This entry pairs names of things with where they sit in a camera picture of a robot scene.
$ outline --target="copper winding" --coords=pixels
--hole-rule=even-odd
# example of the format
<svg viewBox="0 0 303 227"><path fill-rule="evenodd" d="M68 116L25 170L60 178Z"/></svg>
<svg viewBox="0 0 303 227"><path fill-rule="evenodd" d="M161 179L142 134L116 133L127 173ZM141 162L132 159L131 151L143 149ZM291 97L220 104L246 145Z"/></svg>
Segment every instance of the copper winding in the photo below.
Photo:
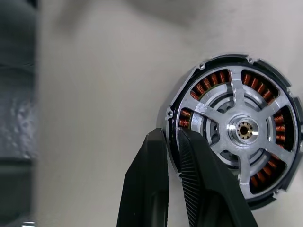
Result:
<svg viewBox="0 0 303 227"><path fill-rule="evenodd" d="M268 164L273 167L273 168L276 168L276 163L273 161L273 160L269 160L268 161Z"/></svg>
<svg viewBox="0 0 303 227"><path fill-rule="evenodd" d="M254 78L252 81L252 84L251 84L251 88L255 89L257 85L258 85L258 80L256 78Z"/></svg>
<svg viewBox="0 0 303 227"><path fill-rule="evenodd" d="M270 170L270 168L269 168L268 166L264 167L264 168L263 168L263 171L264 171L268 176L271 175L271 170Z"/></svg>
<svg viewBox="0 0 303 227"><path fill-rule="evenodd" d="M250 178L250 180L251 180L252 185L253 185L255 188L257 188L257 187L258 187L258 182L257 182L255 176L252 176L252 177Z"/></svg>
<svg viewBox="0 0 303 227"><path fill-rule="evenodd" d="M277 123L283 123L283 122L284 122L284 118L283 118L282 115L281 115L281 116L278 116L278 117L275 117L274 120L275 120L275 123L276 123L276 124L277 124Z"/></svg>
<svg viewBox="0 0 303 227"><path fill-rule="evenodd" d="M277 135L276 140L285 141L285 136L284 135Z"/></svg>
<svg viewBox="0 0 303 227"><path fill-rule="evenodd" d="M276 126L276 131L278 131L278 132L285 132L285 126L284 125Z"/></svg>
<svg viewBox="0 0 303 227"><path fill-rule="evenodd" d="M203 93L205 92L204 89L203 89L203 87L201 86L200 83L198 83L198 84L196 85L196 89L197 89L197 91L200 92L201 94L203 94Z"/></svg>
<svg viewBox="0 0 303 227"><path fill-rule="evenodd" d="M216 74L213 73L211 78L212 78L212 82L213 82L214 85L218 84L218 79L217 79Z"/></svg>
<svg viewBox="0 0 303 227"><path fill-rule="evenodd" d="M179 126L180 127L188 127L189 126L189 121L180 119L179 120Z"/></svg>
<svg viewBox="0 0 303 227"><path fill-rule="evenodd" d="M267 104L270 105L272 103L272 101L274 101L274 98L275 97L270 97L268 100L267 100Z"/></svg>
<svg viewBox="0 0 303 227"><path fill-rule="evenodd" d="M261 83L260 87L258 88L257 92L261 95L265 89L265 85Z"/></svg>
<svg viewBox="0 0 303 227"><path fill-rule="evenodd" d="M193 90L190 91L190 95L191 95L194 99L196 99L196 100L199 99L199 96L198 96L198 95L196 94L196 92L194 92Z"/></svg>
<svg viewBox="0 0 303 227"><path fill-rule="evenodd" d="M224 72L223 71L221 71L220 73L219 73L219 75L220 75L220 81L221 81L221 83L225 83L225 75L224 75Z"/></svg>
<svg viewBox="0 0 303 227"><path fill-rule="evenodd" d="M258 172L257 176L262 183L266 181L265 176L261 172Z"/></svg>
<svg viewBox="0 0 303 227"><path fill-rule="evenodd" d="M209 83L209 80L208 80L208 78L204 78L203 80L202 80L202 83L204 84L204 86L207 88L207 89L210 89L212 86L210 85L210 83Z"/></svg>
<svg viewBox="0 0 303 227"><path fill-rule="evenodd" d="M249 83L250 83L250 75L249 74L245 74L244 84L248 86Z"/></svg>
<svg viewBox="0 0 303 227"><path fill-rule="evenodd" d="M267 91L265 92L265 94L263 95L263 98L265 100L268 100L271 97L271 92L269 89L267 89Z"/></svg>
<svg viewBox="0 0 303 227"><path fill-rule="evenodd" d="M190 111L183 109L181 110L181 115L184 117L190 117L191 113Z"/></svg>

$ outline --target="mounting hole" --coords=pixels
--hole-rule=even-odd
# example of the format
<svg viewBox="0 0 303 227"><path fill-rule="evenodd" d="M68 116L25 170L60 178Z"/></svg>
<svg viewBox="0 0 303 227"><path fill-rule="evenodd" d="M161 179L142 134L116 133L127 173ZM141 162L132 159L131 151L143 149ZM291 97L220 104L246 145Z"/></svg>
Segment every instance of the mounting hole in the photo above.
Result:
<svg viewBox="0 0 303 227"><path fill-rule="evenodd" d="M200 64L200 69L201 69L201 70L205 69L205 65L204 65L203 63Z"/></svg>
<svg viewBox="0 0 303 227"><path fill-rule="evenodd" d="M254 63L254 60L252 58L248 58L248 63L249 64L253 64Z"/></svg>
<svg viewBox="0 0 303 227"><path fill-rule="evenodd" d="M216 133L212 136L212 142L217 143L219 141L219 135Z"/></svg>

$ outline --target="white wall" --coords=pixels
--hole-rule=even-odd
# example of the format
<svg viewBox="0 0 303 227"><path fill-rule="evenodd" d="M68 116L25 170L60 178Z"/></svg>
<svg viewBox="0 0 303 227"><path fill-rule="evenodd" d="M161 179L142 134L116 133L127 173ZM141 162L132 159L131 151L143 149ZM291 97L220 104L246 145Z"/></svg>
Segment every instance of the white wall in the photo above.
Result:
<svg viewBox="0 0 303 227"><path fill-rule="evenodd" d="M37 221L116 226L124 175L176 81L205 58L244 52L275 65L303 97L299 0L42 2ZM259 226L302 223L302 168ZM186 227L170 173L169 227Z"/></svg>

